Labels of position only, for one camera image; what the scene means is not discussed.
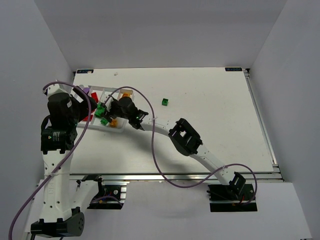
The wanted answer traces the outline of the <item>green square lego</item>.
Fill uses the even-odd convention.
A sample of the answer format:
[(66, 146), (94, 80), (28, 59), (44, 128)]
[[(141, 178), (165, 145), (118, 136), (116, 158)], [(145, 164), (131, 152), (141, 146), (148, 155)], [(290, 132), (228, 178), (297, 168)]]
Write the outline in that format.
[(102, 125), (106, 126), (109, 122), (108, 122), (107, 119), (102, 118), (102, 119), (100, 120), (100, 123), (101, 123)]

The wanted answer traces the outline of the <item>green hollow lego brick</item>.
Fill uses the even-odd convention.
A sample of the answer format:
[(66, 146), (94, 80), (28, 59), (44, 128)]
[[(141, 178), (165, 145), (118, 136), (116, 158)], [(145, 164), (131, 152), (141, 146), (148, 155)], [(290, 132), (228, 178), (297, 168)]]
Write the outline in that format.
[(105, 110), (106, 110), (106, 106), (103, 104), (103, 103), (99, 103), (97, 105), (97, 108), (94, 112), (94, 115), (97, 117), (97, 118), (102, 118), (104, 116), (104, 113), (105, 113)]

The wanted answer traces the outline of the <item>purple rounded lego brick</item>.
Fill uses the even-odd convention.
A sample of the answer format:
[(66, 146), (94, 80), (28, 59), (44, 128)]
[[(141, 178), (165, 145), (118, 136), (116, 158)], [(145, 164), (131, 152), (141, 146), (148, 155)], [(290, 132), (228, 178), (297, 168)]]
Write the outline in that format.
[(83, 90), (83, 92), (84, 92), (84, 93), (88, 94), (88, 93), (89, 93), (89, 91), (90, 91), (90, 88), (85, 87), (85, 88), (83, 88), (82, 90)]

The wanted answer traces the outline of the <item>red curved lego brick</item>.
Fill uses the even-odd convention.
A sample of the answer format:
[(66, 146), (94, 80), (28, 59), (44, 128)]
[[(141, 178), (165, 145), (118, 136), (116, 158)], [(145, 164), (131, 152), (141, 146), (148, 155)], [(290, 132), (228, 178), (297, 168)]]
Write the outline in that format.
[(95, 100), (96, 103), (99, 102), (98, 95), (97, 95), (96, 92), (92, 92), (92, 93), (91, 93), (91, 97)]

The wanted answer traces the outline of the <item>green square lego brick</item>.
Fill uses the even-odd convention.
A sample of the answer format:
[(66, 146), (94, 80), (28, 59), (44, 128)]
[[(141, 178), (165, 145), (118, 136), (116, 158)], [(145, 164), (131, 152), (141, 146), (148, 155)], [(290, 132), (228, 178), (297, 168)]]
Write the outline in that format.
[(163, 98), (163, 99), (162, 99), (162, 102), (161, 102), (161, 105), (162, 105), (162, 106), (167, 106), (168, 103), (169, 103), (169, 100), (168, 100), (167, 98)]

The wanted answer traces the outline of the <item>small yellow lego brick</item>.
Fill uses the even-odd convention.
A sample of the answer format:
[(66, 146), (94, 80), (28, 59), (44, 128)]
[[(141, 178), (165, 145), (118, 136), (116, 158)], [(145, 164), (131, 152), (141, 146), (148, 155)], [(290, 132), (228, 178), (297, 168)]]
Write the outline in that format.
[(109, 126), (110, 126), (111, 128), (116, 128), (116, 127), (118, 126), (117, 120), (116, 120), (116, 119), (113, 119), (113, 120), (110, 122)]

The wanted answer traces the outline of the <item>yellow rounded lego brick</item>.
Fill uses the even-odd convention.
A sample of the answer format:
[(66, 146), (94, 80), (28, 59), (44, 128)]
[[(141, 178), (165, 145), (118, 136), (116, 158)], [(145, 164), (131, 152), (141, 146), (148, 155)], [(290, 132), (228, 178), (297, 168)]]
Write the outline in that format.
[(131, 94), (125, 92), (125, 93), (122, 94), (122, 97), (123, 97), (123, 98), (124, 98), (124, 97), (129, 97), (129, 98), (130, 98), (130, 97), (131, 97)]

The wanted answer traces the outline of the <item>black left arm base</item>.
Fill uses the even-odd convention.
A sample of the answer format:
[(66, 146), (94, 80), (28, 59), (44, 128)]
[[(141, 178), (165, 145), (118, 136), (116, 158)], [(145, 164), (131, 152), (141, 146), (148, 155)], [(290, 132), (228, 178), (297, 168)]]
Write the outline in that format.
[(127, 182), (103, 181), (102, 190), (92, 199), (88, 210), (121, 210), (126, 199)]

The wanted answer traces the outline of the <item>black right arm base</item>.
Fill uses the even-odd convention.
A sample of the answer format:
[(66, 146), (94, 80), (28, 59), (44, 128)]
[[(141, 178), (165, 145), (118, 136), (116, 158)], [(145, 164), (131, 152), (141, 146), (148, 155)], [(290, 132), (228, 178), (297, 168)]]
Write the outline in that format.
[(239, 196), (235, 196), (227, 190), (225, 185), (220, 184), (208, 185), (207, 193), (211, 213), (249, 213), (258, 211), (252, 184), (245, 184)]

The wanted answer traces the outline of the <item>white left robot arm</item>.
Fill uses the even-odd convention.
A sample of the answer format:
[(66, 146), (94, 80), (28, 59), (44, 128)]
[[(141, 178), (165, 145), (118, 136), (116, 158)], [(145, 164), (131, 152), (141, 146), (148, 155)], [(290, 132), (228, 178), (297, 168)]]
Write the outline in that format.
[(38, 221), (30, 226), (32, 237), (65, 238), (79, 237), (85, 225), (85, 210), (99, 192), (95, 179), (80, 185), (70, 198), (70, 168), (73, 152), (82, 135), (77, 125), (89, 119), (97, 108), (95, 100), (78, 86), (74, 93), (78, 101), (64, 90), (59, 83), (44, 88), (49, 115), (41, 124), (42, 159), (44, 163), (43, 203)]

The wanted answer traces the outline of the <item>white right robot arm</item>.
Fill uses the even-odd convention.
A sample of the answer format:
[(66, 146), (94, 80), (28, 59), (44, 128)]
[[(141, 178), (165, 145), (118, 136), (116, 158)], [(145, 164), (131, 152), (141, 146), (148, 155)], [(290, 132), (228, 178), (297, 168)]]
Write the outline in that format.
[(151, 132), (151, 153), (156, 169), (162, 177), (169, 179), (160, 170), (155, 155), (155, 134), (168, 137), (175, 149), (183, 156), (191, 157), (203, 165), (213, 174), (221, 185), (225, 186), (226, 192), (232, 199), (241, 200), (244, 195), (245, 178), (238, 172), (232, 172), (229, 167), (234, 164), (225, 165), (204, 145), (199, 133), (184, 118), (176, 122), (161, 122), (156, 119), (155, 111), (150, 105), (151, 117), (146, 119), (148, 113), (137, 108), (128, 96), (119, 100), (108, 96), (99, 104), (103, 108), (102, 118), (111, 121), (116, 118), (128, 120), (128, 123), (136, 130)]

